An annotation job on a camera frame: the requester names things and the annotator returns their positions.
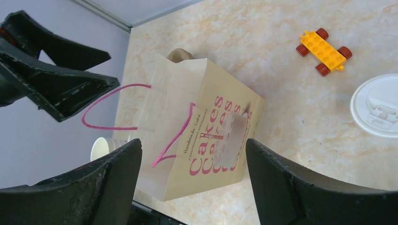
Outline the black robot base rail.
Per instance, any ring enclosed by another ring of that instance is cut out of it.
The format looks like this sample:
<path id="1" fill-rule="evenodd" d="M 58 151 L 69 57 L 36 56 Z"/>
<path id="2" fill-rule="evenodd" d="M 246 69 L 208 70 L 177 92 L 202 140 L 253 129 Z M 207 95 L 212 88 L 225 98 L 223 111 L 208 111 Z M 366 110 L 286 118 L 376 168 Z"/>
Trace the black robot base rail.
<path id="1" fill-rule="evenodd" d="M 137 201 L 132 201 L 128 225 L 185 225 L 168 215 L 156 211 Z"/>

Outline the pink paper gift bag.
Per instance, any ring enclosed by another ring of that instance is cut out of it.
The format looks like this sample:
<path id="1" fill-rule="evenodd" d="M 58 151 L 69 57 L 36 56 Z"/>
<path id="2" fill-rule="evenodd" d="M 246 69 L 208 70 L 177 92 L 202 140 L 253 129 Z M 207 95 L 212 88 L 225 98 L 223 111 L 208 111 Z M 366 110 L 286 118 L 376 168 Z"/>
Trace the pink paper gift bag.
<path id="1" fill-rule="evenodd" d="M 240 182 L 265 100 L 209 59 L 155 57 L 130 131 L 142 144 L 137 188 L 169 201 Z"/>

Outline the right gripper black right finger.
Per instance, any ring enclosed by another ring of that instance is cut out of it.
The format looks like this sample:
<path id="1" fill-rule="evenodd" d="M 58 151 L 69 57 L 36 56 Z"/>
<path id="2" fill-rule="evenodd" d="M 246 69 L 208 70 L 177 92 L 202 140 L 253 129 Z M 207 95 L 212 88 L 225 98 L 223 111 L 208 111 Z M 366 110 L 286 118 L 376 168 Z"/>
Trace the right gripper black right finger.
<path id="1" fill-rule="evenodd" d="M 395 225 L 398 194 L 333 179 L 260 142 L 246 142 L 248 172 L 262 225 Z"/>

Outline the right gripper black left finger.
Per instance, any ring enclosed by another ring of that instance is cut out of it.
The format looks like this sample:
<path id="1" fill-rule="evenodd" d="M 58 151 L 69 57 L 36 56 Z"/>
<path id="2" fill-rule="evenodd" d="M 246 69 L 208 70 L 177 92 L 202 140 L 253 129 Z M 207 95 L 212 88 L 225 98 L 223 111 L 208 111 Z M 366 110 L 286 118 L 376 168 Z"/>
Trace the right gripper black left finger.
<path id="1" fill-rule="evenodd" d="M 0 191 L 3 225 L 125 225 L 142 159 L 139 139 L 64 174 Z"/>

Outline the white plastic cup lid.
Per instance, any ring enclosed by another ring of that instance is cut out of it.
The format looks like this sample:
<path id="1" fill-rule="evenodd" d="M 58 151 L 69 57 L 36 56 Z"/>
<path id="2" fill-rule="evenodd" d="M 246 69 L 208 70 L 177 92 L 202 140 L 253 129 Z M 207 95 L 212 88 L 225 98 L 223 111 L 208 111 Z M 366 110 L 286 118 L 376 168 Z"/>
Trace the white plastic cup lid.
<path id="1" fill-rule="evenodd" d="M 378 137 L 398 137 L 398 75 L 386 74 L 365 81 L 354 92 L 350 111 L 355 123 Z"/>

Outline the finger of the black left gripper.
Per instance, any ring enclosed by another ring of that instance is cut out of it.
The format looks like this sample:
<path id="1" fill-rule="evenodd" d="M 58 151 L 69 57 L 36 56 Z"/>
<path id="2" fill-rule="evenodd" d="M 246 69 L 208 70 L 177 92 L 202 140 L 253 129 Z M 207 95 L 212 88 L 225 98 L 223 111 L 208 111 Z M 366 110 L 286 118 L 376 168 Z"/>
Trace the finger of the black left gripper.
<path id="1" fill-rule="evenodd" d="M 111 59 L 106 51 L 52 33 L 23 10 L 8 14 L 0 24 L 0 36 L 33 58 L 44 51 L 59 67 L 85 71 Z"/>
<path id="2" fill-rule="evenodd" d="M 56 121 L 65 121 L 119 86 L 115 77 L 44 63 L 0 40 L 0 105 L 28 97 Z"/>

